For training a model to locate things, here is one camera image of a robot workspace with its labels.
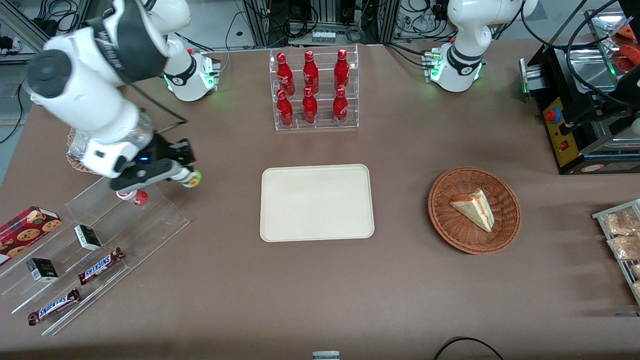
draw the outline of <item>clear acrylic display stand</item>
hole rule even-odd
[[[56,334],[189,223],[155,185],[144,191],[148,194],[147,203],[135,206],[120,200],[109,188],[109,179],[103,177],[59,209],[57,214],[63,224],[57,231],[0,267],[2,301],[12,314],[23,318],[28,326],[30,313],[77,288],[80,303],[71,304],[34,326],[42,335]],[[102,243],[100,250],[89,251],[80,246],[74,232],[79,224],[93,228]],[[78,275],[117,247],[125,257],[81,286]],[[50,284],[34,281],[26,265],[31,258],[51,260],[60,278]]]
[[[347,50],[347,62],[349,63],[349,85],[346,88],[345,97],[349,106],[347,108],[347,121],[342,126],[336,126],[333,123],[333,100],[335,98],[335,88],[333,87],[333,68],[338,60],[338,50]],[[304,99],[303,90],[305,82],[302,74],[302,68],[305,66],[304,51],[306,49],[279,49],[271,50],[269,60],[269,77],[271,79],[271,100],[273,102],[273,118],[277,131],[299,131],[299,130],[340,130],[358,127],[360,123],[360,112],[358,108],[358,98],[360,95],[358,86],[358,47],[356,45],[342,47],[314,47],[314,58],[318,65],[320,77],[320,91],[316,94],[318,101],[318,119],[314,125],[309,125],[304,119],[302,108],[302,99]],[[287,63],[293,71],[293,83],[296,86],[296,93],[289,97],[293,106],[292,127],[284,127],[278,118],[278,108],[276,103],[278,98],[276,92],[280,88],[278,82],[278,62],[276,55],[278,53],[287,55]]]

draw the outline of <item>wicker basket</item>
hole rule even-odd
[[[487,233],[449,204],[455,196],[482,189],[495,224]],[[518,235],[522,223],[520,204],[509,185],[491,172],[459,167],[440,175],[429,191],[428,209],[436,230],[448,243],[469,254],[504,250]]]

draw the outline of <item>robotic arm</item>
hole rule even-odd
[[[450,0],[447,13],[458,34],[453,44],[432,49],[430,80],[450,92],[470,88],[492,41],[488,25],[511,21],[521,8],[528,17],[537,4],[538,0]]]
[[[183,85],[204,86],[198,60],[163,36],[189,20],[184,0],[113,0],[103,19],[50,39],[29,64],[31,100],[89,134],[83,165],[112,178],[113,190],[131,192],[163,179],[186,187],[200,182],[188,140],[167,142],[116,89],[181,67],[190,74],[175,76]]]

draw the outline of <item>brown tablecloth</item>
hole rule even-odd
[[[191,139],[204,180],[161,187],[192,223],[53,337],[0,303],[0,358],[309,359],[335,349],[345,360],[429,359],[466,335],[506,359],[637,359],[640,318],[614,317],[637,307],[590,214],[640,197],[638,176],[557,174],[520,93],[517,61],[536,48],[496,42],[477,83],[450,94],[388,49],[360,46],[361,125],[344,133],[275,132],[268,51],[234,53],[226,89],[198,102],[179,102],[162,79],[144,82],[191,120],[168,138]],[[127,96],[158,127],[173,122]],[[32,110],[0,220],[56,209],[97,180],[68,165],[67,133]],[[265,169],[347,163],[371,172],[371,238],[260,239]],[[426,215],[431,183],[462,165],[501,176],[520,200],[522,230],[504,252],[463,254]],[[454,347],[458,359],[486,353]]]

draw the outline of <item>cookie box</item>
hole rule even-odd
[[[61,224],[57,214],[31,206],[0,226],[0,266]]]

